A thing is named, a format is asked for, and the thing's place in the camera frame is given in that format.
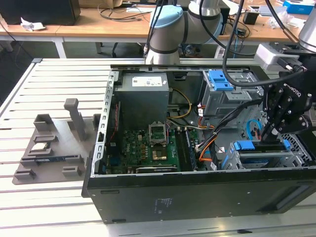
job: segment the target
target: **blue cable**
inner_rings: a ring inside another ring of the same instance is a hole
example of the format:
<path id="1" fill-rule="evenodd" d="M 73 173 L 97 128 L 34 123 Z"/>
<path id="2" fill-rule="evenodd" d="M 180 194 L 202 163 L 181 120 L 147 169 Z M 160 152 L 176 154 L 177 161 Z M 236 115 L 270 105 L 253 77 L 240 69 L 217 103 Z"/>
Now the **blue cable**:
<path id="1" fill-rule="evenodd" d="M 237 36 L 237 30 L 236 30 L 235 52 L 237 51 L 237 42 L 238 42 L 238 36 Z"/>
<path id="2" fill-rule="evenodd" d="M 257 125 L 258 125 L 258 127 L 259 127 L 259 130 L 262 129 L 261 123 L 260 123 L 258 120 L 255 120 L 255 119 L 249 120 L 249 121 L 246 123 L 246 131 L 247 131 L 247 135 L 248 135 L 248 137 L 249 137 L 249 140 L 253 140 L 252 135 L 251 135 L 251 131 L 250 131 L 250 124 L 251 124 L 251 122 L 257 123 Z"/>

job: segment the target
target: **motherboard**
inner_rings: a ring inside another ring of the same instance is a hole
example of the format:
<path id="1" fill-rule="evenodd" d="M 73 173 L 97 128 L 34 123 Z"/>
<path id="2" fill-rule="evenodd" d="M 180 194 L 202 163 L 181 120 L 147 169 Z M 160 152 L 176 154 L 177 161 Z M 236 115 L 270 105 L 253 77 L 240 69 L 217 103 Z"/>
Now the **motherboard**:
<path id="1" fill-rule="evenodd" d="M 164 137 L 166 143 L 153 144 L 153 140 L 163 140 Z M 183 171 L 181 159 L 186 158 L 183 156 L 183 150 L 188 154 L 187 161 L 184 163 L 193 170 L 195 168 L 195 164 L 192 164 L 195 163 L 193 147 L 197 143 L 198 133 L 195 129 L 190 131 L 152 129 L 151 132 L 149 129 L 125 130 L 119 152 L 112 152 L 104 170 L 107 174 L 156 173 L 161 172 L 162 169 L 164 172 L 180 172 Z"/>

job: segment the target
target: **wooden desk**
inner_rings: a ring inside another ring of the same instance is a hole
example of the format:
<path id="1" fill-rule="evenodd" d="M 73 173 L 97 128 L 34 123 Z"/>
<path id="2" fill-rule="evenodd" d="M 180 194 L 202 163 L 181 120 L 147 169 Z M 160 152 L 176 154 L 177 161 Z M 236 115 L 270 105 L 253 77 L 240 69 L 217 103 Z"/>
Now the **wooden desk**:
<path id="1" fill-rule="evenodd" d="M 282 6 L 280 3 L 278 3 L 276 0 L 271 0 L 271 3 L 273 6 Z M 260 6 L 260 5 L 266 5 L 263 0 L 253 0 L 253 2 L 248 2 L 248 0 L 245 0 L 244 3 L 244 9 L 248 8 L 248 6 Z M 308 15 L 301 15 L 301 14 L 292 14 L 296 18 L 307 20 Z M 244 14 L 240 16 L 239 21 L 242 22 Z M 270 26 L 268 26 L 267 22 L 270 17 L 263 17 L 258 16 L 256 24 L 255 25 L 247 25 L 248 28 L 251 31 L 250 36 L 246 39 L 246 41 L 260 41 L 260 42 L 270 42 L 270 41 L 289 41 L 288 37 L 283 33 L 283 31 L 280 28 L 272 29 Z M 238 27 L 244 28 L 245 26 L 239 24 Z M 289 26 L 289 29 L 296 37 L 298 37 L 301 29 L 294 28 Z M 228 40 L 229 36 L 232 32 L 232 27 L 230 25 L 227 25 L 225 28 L 225 34 L 220 36 L 220 40 Z"/>
<path id="2" fill-rule="evenodd" d="M 254 0 L 252 3 L 248 3 L 248 0 L 244 5 L 246 8 L 248 5 L 263 5 L 263 0 Z M 275 0 L 272 0 L 273 5 L 280 5 Z M 111 17 L 125 17 L 133 15 L 135 13 L 122 12 L 113 13 Z M 295 15 L 295 17 L 307 19 L 307 15 Z M 150 14 L 145 14 L 144 18 L 149 21 Z M 59 26 L 49 25 L 45 30 L 29 32 L 24 30 L 19 25 L 5 24 L 7 30 L 14 36 L 16 40 L 20 41 L 52 41 L 55 43 L 59 56 L 66 58 L 66 53 L 63 47 L 63 42 L 77 41 L 77 42 L 146 42 L 147 34 L 149 31 L 149 22 L 147 22 L 142 16 L 139 16 L 141 21 L 135 22 L 115 22 L 107 20 L 100 16 L 96 8 L 82 8 L 80 17 L 74 26 Z M 247 25 L 251 30 L 250 36 L 244 41 L 244 44 L 258 45 L 262 42 L 270 41 L 289 41 L 286 35 L 280 28 L 272 29 L 267 26 L 269 17 L 259 16 L 255 25 Z M 231 34 L 231 26 L 227 25 L 225 34 L 219 36 L 218 39 L 223 43 L 227 43 L 227 40 Z M 291 28 L 292 32 L 298 36 L 300 29 Z M 12 40 L 10 36 L 6 34 L 4 29 L 0 29 L 0 40 Z M 101 52 L 100 45 L 96 43 L 97 52 Z"/>
<path id="3" fill-rule="evenodd" d="M 120 18 L 135 15 L 135 12 L 113 13 L 111 17 Z M 100 16 L 96 8 L 82 8 L 79 19 L 74 26 L 61 26 L 56 36 L 62 37 L 111 37 L 111 38 L 147 38 L 149 31 L 150 13 L 144 18 L 138 16 L 141 21 L 116 22 Z"/>

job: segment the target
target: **label sticker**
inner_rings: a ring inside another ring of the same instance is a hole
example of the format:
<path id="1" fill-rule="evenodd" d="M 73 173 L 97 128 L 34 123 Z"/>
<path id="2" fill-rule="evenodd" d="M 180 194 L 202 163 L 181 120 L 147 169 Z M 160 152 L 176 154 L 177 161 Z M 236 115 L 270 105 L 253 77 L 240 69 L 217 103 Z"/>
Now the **label sticker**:
<path id="1" fill-rule="evenodd" d="M 212 168 L 212 170 L 217 170 L 217 167 L 213 162 L 211 162 L 211 168 Z"/>
<path id="2" fill-rule="evenodd" d="M 154 204 L 154 213 L 163 214 L 170 209 L 170 206 L 173 203 L 172 198 L 163 198 L 156 199 Z"/>
<path id="3" fill-rule="evenodd" d="M 197 111 L 198 111 L 198 115 L 200 117 L 203 117 L 203 109 L 198 109 Z"/>
<path id="4" fill-rule="evenodd" d="M 162 80 L 161 77 L 133 77 L 132 86 L 162 86 Z"/>
<path id="5" fill-rule="evenodd" d="M 225 153 L 225 147 L 220 147 L 218 149 L 218 153 Z"/>
<path id="6" fill-rule="evenodd" d="M 36 159 L 35 161 L 37 161 L 37 162 L 47 162 L 47 161 L 49 161 L 49 159 Z"/>

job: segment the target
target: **green circuit board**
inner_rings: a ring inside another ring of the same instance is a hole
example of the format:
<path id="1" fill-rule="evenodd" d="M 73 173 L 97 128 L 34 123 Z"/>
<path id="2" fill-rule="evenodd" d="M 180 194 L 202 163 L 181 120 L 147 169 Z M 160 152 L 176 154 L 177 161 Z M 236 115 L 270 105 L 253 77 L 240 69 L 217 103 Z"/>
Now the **green circuit board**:
<path id="1" fill-rule="evenodd" d="M 151 147 L 148 130 L 124 131 L 122 153 L 126 157 L 123 159 L 123 163 L 125 163 L 126 166 L 172 165 L 177 167 L 178 171 L 180 171 L 174 131 L 169 130 L 168 133 L 168 144 L 166 147 Z M 155 156 L 154 151 L 159 151 L 160 154 L 166 152 L 166 159 L 164 157 L 153 157 Z"/>
<path id="2" fill-rule="evenodd" d="M 109 157 L 106 171 L 109 174 L 130 173 L 138 167 L 176 167 L 180 163 L 175 138 L 175 130 L 167 130 L 167 145 L 150 145 L 149 130 L 125 130 L 122 135 L 119 157 Z M 154 134 L 155 139 L 163 138 Z M 198 133 L 189 131 L 192 147 L 198 143 Z"/>

